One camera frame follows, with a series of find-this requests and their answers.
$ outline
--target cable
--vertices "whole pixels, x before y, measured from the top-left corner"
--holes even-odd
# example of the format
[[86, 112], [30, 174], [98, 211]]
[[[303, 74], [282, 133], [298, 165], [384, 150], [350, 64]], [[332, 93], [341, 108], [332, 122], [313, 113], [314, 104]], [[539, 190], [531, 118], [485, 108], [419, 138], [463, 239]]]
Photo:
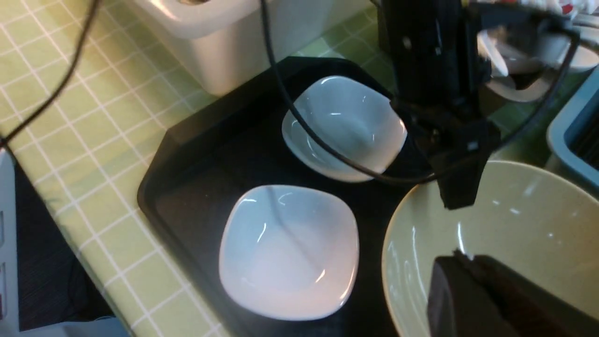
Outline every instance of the cable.
[[580, 45], [580, 34], [571, 29], [564, 29], [564, 28], [559, 29], [558, 32], [562, 33], [570, 38], [570, 47], [568, 48], [568, 52], [565, 55], [564, 62], [562, 63], [562, 65], [559, 68], [557, 78], [555, 79], [555, 81], [553, 81], [553, 84], [551, 85], [551, 87], [549, 87], [549, 90], [545, 93], [543, 100], [541, 101], [541, 103], [539, 103], [537, 105], [537, 107], [535, 108], [535, 111], [528, 118], [526, 118], [526, 120], [524, 120], [524, 122], [522, 124], [520, 124], [520, 126], [518, 127], [518, 129], [516, 129], [516, 131], [505, 136], [501, 140], [499, 147], [497, 147], [498, 150], [505, 147], [509, 143], [513, 142], [514, 139], [516, 139], [516, 138], [520, 137], [521, 135], [523, 135], [524, 133], [526, 133], [528, 131], [528, 129], [533, 125], [533, 122], [539, 116], [546, 113], [547, 109], [549, 108], [549, 104], [552, 101], [552, 98], [555, 96], [555, 94], [557, 93], [557, 90], [559, 89], [562, 82], [564, 81], [565, 76], [568, 73], [568, 70], [570, 69], [570, 64], [572, 63], [572, 60], [574, 59], [574, 56], [576, 54], [576, 50], [577, 50], [578, 46]]
[[[279, 87], [279, 91], [280, 91], [281, 95], [283, 96], [283, 100], [285, 101], [285, 104], [287, 105], [287, 107], [288, 107], [289, 111], [291, 112], [291, 114], [293, 115], [293, 117], [298, 121], [298, 123], [301, 125], [301, 127], [304, 129], [304, 131], [306, 131], [306, 133], [310, 136], [310, 138], [312, 138], [312, 140], [314, 140], [314, 142], [316, 144], [318, 144], [320, 147], [322, 147], [330, 155], [335, 157], [335, 159], [343, 162], [345, 165], [353, 168], [354, 170], [359, 171], [369, 177], [372, 177], [373, 179], [375, 179], [377, 181], [380, 181], [380, 182], [383, 182], [386, 184], [390, 184], [390, 185], [414, 185], [414, 184], [420, 184], [420, 183], [428, 183], [428, 182], [434, 181], [436, 179], [442, 178], [443, 176], [449, 174], [450, 171], [452, 171], [455, 168], [457, 168], [458, 166], [460, 166], [460, 163], [458, 162], [458, 163], [455, 163], [454, 165], [451, 165], [450, 167], [448, 167], [446, 170], [444, 170], [441, 173], [433, 173], [433, 174], [429, 174], [426, 177], [420, 177], [420, 178], [390, 177], [390, 176], [386, 176], [386, 175], [374, 172], [366, 167], [363, 167], [360, 164], [358, 164], [358, 163], [352, 161], [351, 159], [348, 159], [344, 155], [340, 154], [332, 147], [330, 147], [325, 141], [323, 141], [310, 128], [308, 123], [304, 120], [304, 118], [301, 116], [301, 114], [295, 107], [294, 102], [291, 100], [291, 97], [289, 96], [289, 92], [285, 88], [285, 84], [283, 83], [283, 79], [282, 79], [282, 76], [277, 67], [277, 61], [274, 56], [273, 42], [272, 42], [271, 33], [270, 33], [270, 17], [268, 14], [267, 0], [260, 0], [260, 4], [261, 4], [262, 33], [264, 35], [264, 43], [265, 43], [266, 52], [267, 52], [269, 63], [271, 65], [272, 72], [276, 78], [277, 86]], [[528, 127], [530, 127], [531, 121], [535, 120], [538, 116], [545, 113], [545, 111], [549, 107], [549, 103], [551, 102], [553, 96], [555, 95], [556, 90], [559, 88], [559, 86], [563, 82], [565, 74], [567, 73], [568, 69], [570, 68], [570, 63], [572, 62], [572, 59], [574, 58], [574, 54], [576, 53], [576, 48], [580, 44], [580, 35], [577, 35], [575, 32], [569, 31], [566, 29], [561, 29], [560, 32], [569, 36], [571, 39], [571, 43], [570, 43], [570, 48], [568, 49], [568, 52], [564, 59], [564, 62], [562, 63], [562, 65], [559, 69], [558, 77], [553, 82], [552, 86], [550, 87], [548, 92], [543, 97], [543, 100], [541, 101], [541, 103], [536, 107], [536, 109], [532, 113], [532, 115], [515, 132], [513, 132], [512, 134], [505, 137], [501, 141], [499, 147], [497, 147], [497, 149], [495, 151], [501, 149], [503, 146], [509, 144], [515, 138], [519, 137], [523, 132], [525, 132], [528, 129]]]
[[69, 83], [73, 75], [75, 74], [75, 69], [79, 65], [79, 61], [81, 60], [81, 54], [83, 53], [83, 47], [85, 46], [85, 42], [87, 40], [87, 36], [89, 35], [89, 31], [92, 28], [92, 23], [94, 18], [98, 14], [98, 9], [100, 8], [102, 0], [93, 0], [92, 4], [89, 6], [87, 10], [87, 18], [83, 25], [83, 29], [79, 35], [79, 39], [77, 41], [77, 47], [75, 48], [75, 54], [71, 59], [71, 66], [63, 77], [62, 81], [58, 85], [58, 87], [54, 90], [51, 96], [46, 99], [45, 102], [42, 103], [29, 117], [27, 117], [21, 124], [16, 126], [5, 139], [0, 137], [0, 149], [8, 144], [13, 138], [15, 138], [21, 131], [23, 131], [31, 122], [36, 120], [42, 113], [46, 111], [54, 101], [60, 96], [62, 91], [66, 88], [66, 85]]

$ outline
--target white plastic box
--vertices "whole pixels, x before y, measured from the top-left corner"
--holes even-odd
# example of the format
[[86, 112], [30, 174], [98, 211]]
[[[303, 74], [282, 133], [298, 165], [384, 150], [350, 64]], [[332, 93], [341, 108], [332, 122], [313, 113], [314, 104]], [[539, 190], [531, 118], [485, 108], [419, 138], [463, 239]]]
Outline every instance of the white plastic box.
[[[224, 95], [268, 68], [259, 0], [126, 3], [213, 95]], [[368, 0], [269, 0], [269, 4], [278, 59], [371, 5]]]

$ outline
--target blue bin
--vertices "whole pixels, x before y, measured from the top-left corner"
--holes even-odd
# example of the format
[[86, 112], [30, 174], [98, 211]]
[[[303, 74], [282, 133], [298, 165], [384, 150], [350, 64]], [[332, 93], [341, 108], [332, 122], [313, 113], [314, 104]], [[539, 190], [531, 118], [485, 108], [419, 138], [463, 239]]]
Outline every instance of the blue bin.
[[553, 155], [546, 169], [564, 176], [599, 198], [599, 170], [579, 158], [571, 149], [585, 132], [599, 147], [599, 67], [572, 96], [547, 129], [547, 143]]

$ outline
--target black mount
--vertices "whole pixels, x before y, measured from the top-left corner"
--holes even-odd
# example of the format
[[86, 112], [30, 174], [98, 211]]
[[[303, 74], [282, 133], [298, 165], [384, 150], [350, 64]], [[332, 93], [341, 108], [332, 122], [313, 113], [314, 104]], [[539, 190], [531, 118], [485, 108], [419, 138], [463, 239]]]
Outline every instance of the black mount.
[[477, 35], [507, 26], [537, 37], [566, 19], [512, 4], [464, 4], [461, 0], [382, 0], [389, 53], [398, 92], [391, 102], [439, 176], [448, 209], [474, 204], [480, 178], [501, 145], [497, 126], [482, 115], [479, 88], [491, 64], [478, 54]]

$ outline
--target countertop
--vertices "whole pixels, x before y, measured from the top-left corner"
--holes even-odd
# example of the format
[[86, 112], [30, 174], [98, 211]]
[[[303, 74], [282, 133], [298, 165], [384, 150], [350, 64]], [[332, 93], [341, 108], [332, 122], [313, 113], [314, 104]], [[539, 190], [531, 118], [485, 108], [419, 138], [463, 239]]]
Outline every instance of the countertop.
[[[0, 132], [6, 134], [65, 72], [87, 1], [0, 2]], [[138, 337], [226, 337], [226, 329], [152, 233], [135, 199], [165, 130], [213, 102], [123, 0], [105, 0], [77, 75], [58, 103], [11, 148], [96, 286]], [[343, 57], [387, 87], [371, 8], [327, 32], [300, 56]], [[496, 155], [542, 166], [544, 131], [581, 76], [570, 76], [553, 113]], [[491, 118], [504, 132], [532, 105]]]

